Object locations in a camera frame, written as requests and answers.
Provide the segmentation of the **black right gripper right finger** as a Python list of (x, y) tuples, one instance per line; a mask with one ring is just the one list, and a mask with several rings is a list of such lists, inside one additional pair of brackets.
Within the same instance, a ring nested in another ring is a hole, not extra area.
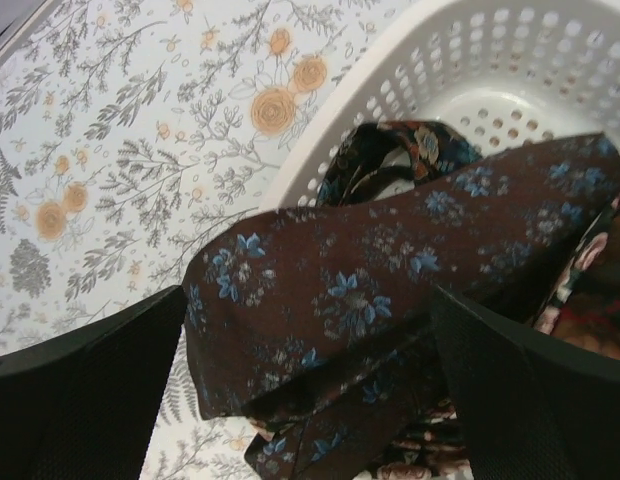
[(620, 479), (620, 361), (436, 288), (431, 320), (476, 479)]

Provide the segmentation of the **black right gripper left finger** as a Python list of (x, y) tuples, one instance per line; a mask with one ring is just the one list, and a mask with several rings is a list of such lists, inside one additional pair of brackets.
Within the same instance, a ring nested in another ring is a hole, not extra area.
[(186, 310), (182, 287), (0, 357), (0, 479), (137, 479)]

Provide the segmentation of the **brown blue floral tie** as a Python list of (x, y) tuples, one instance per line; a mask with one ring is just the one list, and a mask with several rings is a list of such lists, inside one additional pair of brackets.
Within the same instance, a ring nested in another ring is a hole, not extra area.
[(442, 124), (362, 127), (315, 206), (242, 220), (190, 262), (201, 416), (252, 423), (245, 461), (263, 479), (467, 471), (433, 288), (529, 321), (619, 193), (601, 133), (484, 157)]

